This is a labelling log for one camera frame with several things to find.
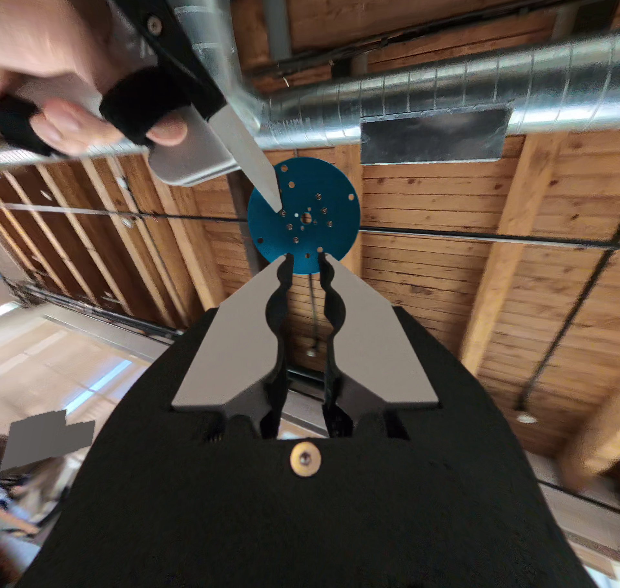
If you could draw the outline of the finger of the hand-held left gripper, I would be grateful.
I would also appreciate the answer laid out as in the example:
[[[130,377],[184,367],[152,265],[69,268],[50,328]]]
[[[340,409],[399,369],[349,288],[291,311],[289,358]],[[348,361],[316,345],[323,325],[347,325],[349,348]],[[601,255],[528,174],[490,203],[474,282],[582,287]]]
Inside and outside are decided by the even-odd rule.
[[[231,105],[226,104],[208,120],[215,135],[274,212],[283,208],[274,166],[266,158]]]

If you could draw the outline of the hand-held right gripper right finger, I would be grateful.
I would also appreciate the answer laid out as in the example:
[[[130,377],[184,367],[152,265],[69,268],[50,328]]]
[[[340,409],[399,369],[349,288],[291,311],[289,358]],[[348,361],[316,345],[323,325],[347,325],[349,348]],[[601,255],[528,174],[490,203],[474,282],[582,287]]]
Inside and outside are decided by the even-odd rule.
[[[366,416],[398,431],[399,410],[437,408],[437,393],[392,304],[330,254],[318,260],[332,326],[322,405],[329,437],[351,437]]]

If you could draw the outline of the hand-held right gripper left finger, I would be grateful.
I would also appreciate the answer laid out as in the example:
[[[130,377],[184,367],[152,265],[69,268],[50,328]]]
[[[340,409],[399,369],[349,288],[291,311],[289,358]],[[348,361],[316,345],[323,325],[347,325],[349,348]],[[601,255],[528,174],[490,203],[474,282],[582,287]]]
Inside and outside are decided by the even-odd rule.
[[[247,418],[277,437],[288,393],[282,325],[294,257],[286,253],[218,308],[172,401],[176,411]]]

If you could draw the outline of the blue round metal plate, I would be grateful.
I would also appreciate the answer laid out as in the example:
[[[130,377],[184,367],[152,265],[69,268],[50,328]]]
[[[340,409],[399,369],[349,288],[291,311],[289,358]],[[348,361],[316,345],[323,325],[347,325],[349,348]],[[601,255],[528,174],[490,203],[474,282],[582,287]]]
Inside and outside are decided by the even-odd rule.
[[[340,261],[357,238],[361,211],[354,187],[336,166],[313,157],[275,165],[282,209],[276,213],[258,191],[247,208],[252,240],[268,262],[291,254],[293,273],[319,273],[319,254]]]

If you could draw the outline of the person's left hand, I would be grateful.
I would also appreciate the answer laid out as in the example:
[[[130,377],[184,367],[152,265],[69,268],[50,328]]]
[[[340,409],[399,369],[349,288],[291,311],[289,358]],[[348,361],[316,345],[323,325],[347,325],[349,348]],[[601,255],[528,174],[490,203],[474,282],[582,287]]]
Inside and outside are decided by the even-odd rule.
[[[132,65],[113,44],[109,0],[1,0],[1,139],[41,156],[80,156],[126,135],[89,107],[54,94],[31,104],[24,84],[66,80],[107,95]]]

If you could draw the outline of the black ceiling pipes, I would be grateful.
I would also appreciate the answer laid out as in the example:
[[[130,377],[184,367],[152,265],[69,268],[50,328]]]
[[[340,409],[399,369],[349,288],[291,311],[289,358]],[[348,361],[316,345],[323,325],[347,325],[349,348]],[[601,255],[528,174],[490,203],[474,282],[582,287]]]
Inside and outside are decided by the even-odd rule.
[[[77,315],[162,344],[175,343],[185,332],[183,329],[175,329],[154,321],[132,317],[127,313],[113,312],[98,305],[60,295],[31,282],[14,281],[4,275],[1,276],[1,285],[25,308],[47,306],[50,310],[47,315],[54,321],[68,323],[69,314]]]

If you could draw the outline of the silver ventilation duct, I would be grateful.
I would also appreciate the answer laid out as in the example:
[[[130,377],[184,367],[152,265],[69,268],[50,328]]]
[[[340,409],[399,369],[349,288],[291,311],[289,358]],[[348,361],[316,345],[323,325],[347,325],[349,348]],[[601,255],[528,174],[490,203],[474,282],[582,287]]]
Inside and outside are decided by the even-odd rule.
[[[168,0],[263,150],[359,143],[361,124],[506,108],[506,135],[619,129],[619,31],[461,56],[257,96],[241,75],[230,0]]]

